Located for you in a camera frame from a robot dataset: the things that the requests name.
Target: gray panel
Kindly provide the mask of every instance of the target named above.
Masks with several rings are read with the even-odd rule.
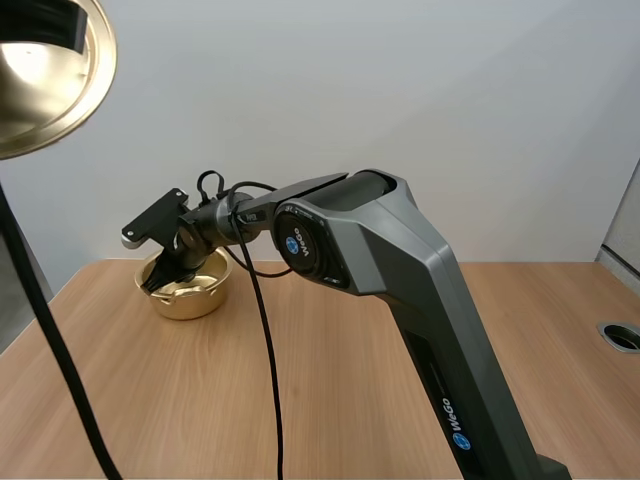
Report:
[[[624,265],[616,260],[611,254],[600,249],[596,258],[598,262],[605,266],[613,275],[629,287],[633,292],[640,295],[640,278],[629,271]]]
[[[50,300],[53,296],[51,289],[42,275],[38,262],[31,254],[29,245],[26,244],[26,247],[40,282],[40,288],[42,288],[45,298]],[[33,320],[33,312],[18,280],[4,238],[0,235],[0,353],[11,345],[11,342],[22,333],[31,320]]]
[[[604,243],[640,271],[640,173],[638,171],[636,167]]]

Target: gold bowl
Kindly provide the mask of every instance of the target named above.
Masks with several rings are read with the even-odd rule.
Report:
[[[151,273],[158,255],[160,252],[147,258],[136,271],[138,288],[141,288]],[[172,320],[191,320],[207,315],[227,299],[227,279],[232,268],[231,258],[219,248],[209,255],[190,282],[170,283],[148,295],[151,305],[160,315]]]

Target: desk hole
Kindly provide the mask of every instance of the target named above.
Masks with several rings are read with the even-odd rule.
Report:
[[[640,328],[629,324],[603,323],[598,325],[600,335],[616,350],[640,353]]]

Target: white wall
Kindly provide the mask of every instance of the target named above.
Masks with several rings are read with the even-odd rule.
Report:
[[[120,229],[173,186],[409,179],[461,260],[591,261],[640,155],[637,0],[105,0],[102,109],[0,164],[54,290],[142,256]],[[261,258],[276,258],[262,239]]]

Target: wego logo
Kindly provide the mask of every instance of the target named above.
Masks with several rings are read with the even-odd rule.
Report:
[[[449,423],[451,424],[451,428],[453,428],[454,432],[459,432],[462,429],[460,428],[460,422],[458,422],[458,417],[456,417],[455,413],[453,412],[453,407],[451,406],[451,402],[449,401],[448,398],[443,398],[442,403],[443,403],[442,408],[444,408],[444,411],[447,412],[447,414],[449,415],[447,420],[449,420]]]
[[[304,254],[305,257],[308,257],[309,249],[307,248],[307,244],[305,243],[305,241],[302,239],[302,234],[300,233],[300,230],[298,230],[297,228],[294,228],[293,231],[296,234],[296,240],[298,240],[298,243],[300,243],[300,248],[302,248],[302,253]]]

